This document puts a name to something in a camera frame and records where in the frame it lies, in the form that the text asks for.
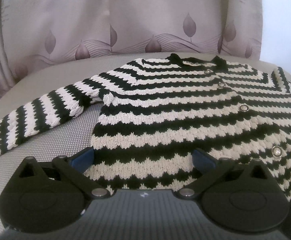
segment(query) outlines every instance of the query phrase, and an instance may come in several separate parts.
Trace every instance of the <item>striped cardigan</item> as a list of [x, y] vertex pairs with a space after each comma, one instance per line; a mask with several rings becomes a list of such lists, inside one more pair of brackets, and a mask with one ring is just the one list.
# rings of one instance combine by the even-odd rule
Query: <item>striped cardigan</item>
[[[0, 155], [101, 101], [85, 173], [107, 187], [178, 190], [200, 176], [191, 152], [261, 159], [291, 200], [291, 81], [215, 57], [136, 59], [54, 90], [0, 120]], [[282, 156], [274, 157], [278, 146]]]

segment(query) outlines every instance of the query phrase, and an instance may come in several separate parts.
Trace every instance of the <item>gray mesh surface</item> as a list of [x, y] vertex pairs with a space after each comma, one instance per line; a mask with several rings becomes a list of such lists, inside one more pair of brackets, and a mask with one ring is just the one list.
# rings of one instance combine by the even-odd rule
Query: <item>gray mesh surface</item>
[[118, 190], [94, 200], [73, 224], [46, 234], [7, 230], [0, 240], [289, 240], [279, 231], [241, 235], [215, 226], [193, 201], [171, 190]]
[[[214, 55], [177, 53], [180, 57], [196, 57], [203, 60], [211, 60]], [[101, 72], [106, 72], [136, 58], [166, 58], [170, 53], [146, 53], [124, 56], [107, 56], [69, 62], [46, 68], [21, 80], [0, 100], [0, 119], [14, 109], [18, 108], [41, 95], [58, 89], [59, 87], [74, 83], [84, 78], [91, 77]], [[261, 61], [252, 61], [230, 56], [222, 56], [232, 62], [247, 63], [254, 68], [271, 73], [274, 65]], [[35, 135], [21, 146], [10, 150], [0, 156], [0, 193], [6, 183], [19, 166], [23, 158], [32, 155], [38, 161], [50, 161], [53, 157], [66, 154], [71, 156], [83, 148], [90, 146], [90, 137], [101, 104], [91, 106], [79, 117], [61, 126], [55, 127], [45, 133]], [[3, 226], [0, 221], [0, 232]]]
[[[58, 155], [72, 156], [90, 146], [92, 130], [97, 122], [101, 107], [101, 103], [92, 105], [76, 119], [38, 134], [1, 156], [0, 193], [26, 156], [34, 156], [38, 162], [47, 162]], [[3, 226], [0, 220], [0, 232], [2, 230]]]

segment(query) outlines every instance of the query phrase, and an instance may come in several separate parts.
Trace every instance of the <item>black bracket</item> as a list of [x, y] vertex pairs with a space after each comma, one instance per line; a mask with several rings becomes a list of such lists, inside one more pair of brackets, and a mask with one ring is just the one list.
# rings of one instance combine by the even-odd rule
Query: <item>black bracket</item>
[[[77, 158], [86, 159], [88, 150], [51, 162], [24, 158], [0, 195], [3, 225], [28, 233], [54, 231], [80, 218], [93, 199], [109, 197], [108, 190], [78, 171], [82, 165], [70, 165]], [[93, 195], [95, 189], [102, 194]]]

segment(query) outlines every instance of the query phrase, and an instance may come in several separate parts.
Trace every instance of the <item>leaf pattern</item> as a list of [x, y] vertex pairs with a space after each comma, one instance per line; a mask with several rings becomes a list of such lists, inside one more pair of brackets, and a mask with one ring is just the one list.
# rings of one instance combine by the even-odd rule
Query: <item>leaf pattern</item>
[[49, 55], [53, 52], [56, 44], [55, 36], [53, 35], [52, 31], [49, 30], [49, 33], [46, 37], [46, 40], [44, 42], [44, 47], [46, 51], [49, 53]]
[[15, 67], [15, 74], [18, 80], [25, 78], [28, 75], [28, 68], [24, 64], [19, 64]]
[[251, 57], [251, 54], [252, 54], [252, 47], [251, 47], [251, 44], [248, 43], [244, 56], [245, 56], [245, 58], [249, 58], [249, 57]]
[[85, 59], [85, 58], [90, 58], [90, 57], [91, 56], [90, 56], [89, 50], [81, 41], [75, 52], [75, 59], [80, 60], [80, 59]]
[[145, 52], [161, 52], [162, 48], [158, 40], [152, 36], [151, 40], [145, 47]]
[[197, 31], [196, 23], [191, 18], [189, 13], [186, 15], [185, 19], [183, 20], [183, 31], [189, 38], [191, 38]]
[[110, 25], [110, 47], [113, 47], [116, 44], [118, 39], [117, 32]]
[[237, 30], [236, 30], [235, 23], [233, 20], [226, 26], [223, 37], [225, 38], [227, 42], [230, 42], [235, 39], [236, 35], [237, 35]]

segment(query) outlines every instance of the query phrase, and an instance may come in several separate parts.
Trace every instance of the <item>black stripe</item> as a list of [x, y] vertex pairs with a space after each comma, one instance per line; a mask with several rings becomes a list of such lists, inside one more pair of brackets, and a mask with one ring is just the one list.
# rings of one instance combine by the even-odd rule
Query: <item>black stripe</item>
[[264, 140], [265, 136], [273, 133], [279, 134], [279, 127], [277, 125], [261, 124], [256, 129], [243, 131], [241, 134], [234, 135], [217, 135], [215, 138], [195, 139], [193, 142], [183, 139], [182, 142], [172, 141], [168, 145], [159, 143], [156, 146], [145, 144], [142, 147], [135, 147], [134, 145], [122, 149], [120, 146], [115, 149], [102, 149], [95, 150], [94, 164], [100, 164], [103, 161], [107, 165], [114, 164], [117, 160], [122, 163], [128, 163], [132, 159], [137, 162], [143, 162], [146, 158], [156, 161], [161, 157], [171, 159], [177, 153], [180, 156], [186, 156], [188, 152], [192, 152], [196, 148], [200, 148], [205, 152], [210, 152], [212, 148], [222, 150], [223, 147], [231, 148], [233, 144], [240, 145], [241, 143], [249, 143], [252, 140]]
[[47, 115], [43, 111], [43, 106], [39, 98], [32, 101], [34, 106], [34, 117], [35, 117], [35, 129], [40, 132], [44, 132], [50, 129], [50, 125], [46, 124]]
[[258, 85], [248, 85], [248, 84], [236, 84], [236, 83], [227, 83], [228, 86], [232, 88], [244, 88], [246, 90], [248, 89], [260, 89], [264, 91], [281, 91], [281, 88], [275, 86], [275, 87], [264, 87], [264, 86], [258, 86]]
[[[127, 63], [126, 65], [133, 66], [133, 67], [137, 67], [138, 69], [140, 69], [140, 70], [142, 70], [144, 72], [149, 72], [149, 73], [165, 72], [165, 71], [181, 71], [181, 72], [186, 72], [187, 71], [186, 69], [183, 69], [181, 67], [173, 67], [172, 65], [175, 65], [175, 64], [172, 64], [172, 63], [169, 63], [168, 64], [168, 65], [171, 65], [172, 66], [170, 68], [149, 68], [149, 67], [144, 67], [144, 66], [140, 65], [136, 61], [131, 61], [131, 62]], [[122, 67], [116, 68], [114, 71], [118, 71], [119, 69], [122, 69]]]
[[215, 76], [215, 78], [219, 79], [219, 77], [213, 74], [212, 72], [209, 74], [204, 74], [204, 73], [202, 74], [164, 74], [164, 75], [153, 75], [153, 76], [139, 75], [137, 71], [133, 69], [124, 69], [124, 68], [120, 68], [116, 70], [116, 72], [128, 74], [134, 77], [136, 80], [153, 80], [153, 79], [166, 79], [166, 78], [207, 78], [210, 76]]
[[16, 126], [16, 140], [15, 144], [20, 145], [24, 143], [28, 138], [25, 137], [25, 109], [20, 106], [16, 110], [17, 126]]
[[70, 110], [65, 108], [64, 102], [62, 101], [61, 97], [55, 92], [55, 90], [48, 93], [47, 96], [52, 100], [55, 112], [60, 118], [60, 124], [72, 119], [72, 117], [70, 116]]
[[231, 75], [240, 75], [240, 76], [243, 76], [243, 77], [244, 76], [247, 76], [247, 77], [249, 77], [249, 76], [257, 76], [259, 74], [258, 70], [256, 70], [256, 69], [253, 69], [252, 72], [247, 70], [247, 71], [241, 71], [241, 72], [229, 71], [228, 73], [231, 74]]
[[225, 99], [224, 101], [217, 101], [217, 102], [204, 102], [204, 103], [186, 103], [186, 104], [167, 104], [167, 105], [159, 105], [159, 106], [133, 106], [131, 104], [114, 106], [110, 104], [107, 108], [104, 108], [101, 112], [102, 114], [108, 115], [115, 115], [120, 112], [122, 113], [134, 113], [135, 115], [144, 114], [160, 114], [162, 112], [170, 112], [172, 110], [179, 112], [179, 111], [190, 111], [190, 110], [200, 110], [200, 109], [222, 109], [225, 106], [232, 106], [236, 105], [241, 101], [240, 96], [233, 96], [230, 99]]
[[86, 96], [82, 91], [80, 91], [74, 85], [68, 85], [64, 89], [69, 92], [75, 101], [78, 102], [79, 106], [88, 107], [91, 104], [91, 98]]
[[191, 86], [197, 86], [197, 87], [206, 87], [206, 86], [212, 86], [214, 84], [218, 84], [219, 82], [222, 82], [222, 79], [215, 78], [210, 81], [177, 81], [177, 82], [163, 82], [163, 83], [154, 83], [154, 84], [139, 84], [139, 85], [131, 85], [128, 84], [126, 81], [124, 81], [122, 78], [112, 76], [109, 73], [101, 73], [100, 77], [103, 77], [107, 80], [109, 80], [114, 85], [118, 86], [119, 88], [122, 88], [126, 91], [129, 90], [145, 90], [145, 89], [160, 89], [160, 88], [169, 88], [169, 87], [191, 87]]
[[116, 124], [108, 124], [101, 125], [97, 123], [93, 130], [93, 134], [95, 136], [101, 137], [105, 134], [108, 136], [115, 136], [118, 133], [121, 135], [127, 136], [130, 134], [134, 134], [136, 136], [140, 136], [143, 134], [155, 134], [156, 132], [166, 132], [167, 130], [177, 131], [179, 129], [189, 130], [190, 128], [201, 128], [201, 127], [218, 127], [220, 125], [235, 125], [236, 122], [243, 121], [244, 119], [250, 120], [251, 117], [256, 116], [255, 112], [238, 112], [238, 113], [230, 113], [229, 115], [222, 116], [205, 116], [203, 118], [195, 117], [195, 118], [185, 118], [182, 120], [175, 119], [173, 121], [164, 120], [163, 122], [153, 122], [151, 124], [134, 124], [130, 123], [122, 123], [121, 121]]
[[291, 109], [291, 102], [273, 102], [273, 101], [259, 101], [254, 99], [245, 100], [245, 102], [250, 106], [262, 106], [262, 107], [279, 107], [282, 109]]
[[108, 94], [109, 93], [109, 90], [105, 88], [105, 86], [103, 86], [102, 84], [98, 83], [98, 82], [95, 82], [91, 79], [84, 79], [82, 81], [82, 83], [84, 83], [85, 85], [88, 85], [90, 86], [91, 88], [93, 89], [99, 89], [99, 98], [103, 99], [103, 96], [105, 94]]
[[246, 96], [246, 97], [262, 97], [262, 98], [278, 98], [278, 99], [291, 98], [291, 94], [284, 94], [284, 93], [269, 94], [269, 93], [262, 93], [262, 92], [250, 92], [250, 91], [243, 91], [243, 92], [236, 91], [236, 93], [242, 96]]
[[228, 77], [228, 76], [221, 76], [221, 78], [227, 82], [227, 80], [233, 80], [233, 81], [244, 81], [244, 82], [256, 82], [256, 83], [262, 83], [262, 84], [269, 84], [269, 78], [267, 73], [262, 74], [262, 79], [259, 78], [247, 78], [246, 75], [243, 75], [243, 77]]
[[8, 120], [9, 115], [7, 114], [5, 117], [2, 118], [2, 122], [0, 123], [0, 150], [1, 154], [7, 152], [7, 136], [8, 136]]
[[118, 94], [116, 92], [111, 92], [114, 97], [120, 98], [120, 99], [131, 99], [131, 100], [155, 100], [155, 99], [165, 99], [165, 98], [186, 98], [186, 97], [212, 97], [212, 96], [219, 96], [219, 95], [225, 95], [231, 92], [229, 89], [215, 89], [215, 90], [195, 90], [195, 91], [179, 91], [179, 92], [158, 92], [153, 94], [135, 94], [135, 95], [122, 95]]
[[168, 186], [172, 184], [173, 180], [178, 181], [187, 181], [189, 177], [197, 179], [201, 177], [201, 173], [196, 169], [193, 169], [191, 172], [186, 172], [179, 169], [176, 174], [168, 174], [164, 172], [163, 175], [159, 178], [154, 178], [152, 175], [148, 175], [144, 179], [139, 179], [135, 175], [131, 175], [128, 179], [121, 179], [118, 175], [114, 179], [106, 180], [104, 176], [96, 180], [96, 182], [102, 187], [110, 186], [112, 189], [123, 188], [124, 185], [127, 185], [129, 189], [138, 189], [141, 187], [141, 184], [144, 184], [147, 188], [155, 188], [158, 183], [161, 183], [162, 186]]

